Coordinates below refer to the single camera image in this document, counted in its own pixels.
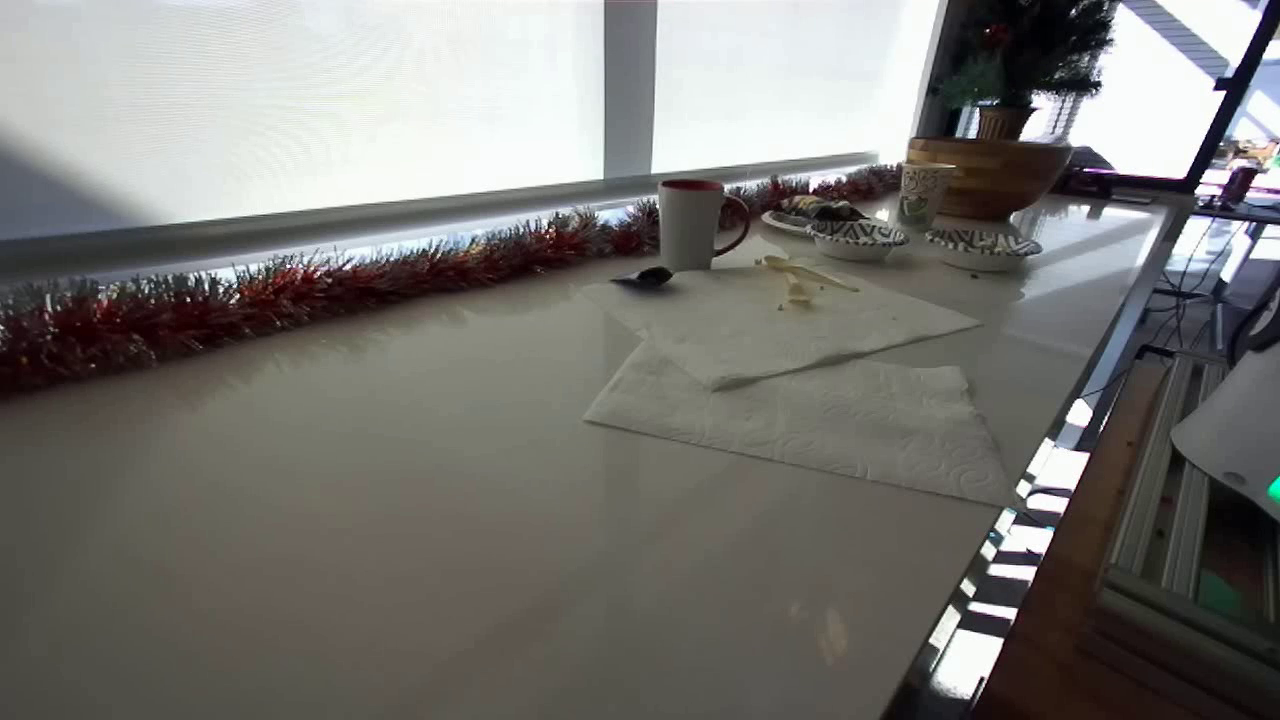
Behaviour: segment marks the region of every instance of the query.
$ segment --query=white roller blind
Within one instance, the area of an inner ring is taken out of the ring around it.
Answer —
[[[0,238],[594,181],[600,0],[2,0]]]
[[[656,167],[871,146],[915,133],[942,0],[659,0]]]

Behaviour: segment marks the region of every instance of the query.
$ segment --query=tinsel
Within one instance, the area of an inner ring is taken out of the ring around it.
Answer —
[[[894,191],[894,167],[856,167],[819,183],[768,181],[732,186],[756,216],[805,191],[885,199]],[[281,255],[229,276],[173,270],[123,282],[34,282],[0,294],[0,397],[153,369],[381,305],[489,288],[594,255],[644,250],[656,250],[656,203],[637,203],[619,213],[619,218],[600,218],[600,213],[554,213],[463,243],[368,259]]]

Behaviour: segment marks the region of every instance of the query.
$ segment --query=white napkin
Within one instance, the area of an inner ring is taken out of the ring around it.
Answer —
[[[713,390],[640,345],[585,418],[975,502],[1011,492],[959,369],[861,360]]]
[[[971,316],[867,280],[833,280],[810,294],[810,309],[786,309],[783,276],[765,268],[679,270],[663,291],[627,291],[614,282],[590,282],[585,291],[707,386],[817,369],[975,324]]]

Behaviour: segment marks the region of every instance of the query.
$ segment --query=table surface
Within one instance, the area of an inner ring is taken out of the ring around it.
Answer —
[[[959,363],[1024,467],[1168,218],[861,268],[983,319],[880,360]],[[0,715],[874,715],[996,511],[585,425],[622,268],[2,398]]]

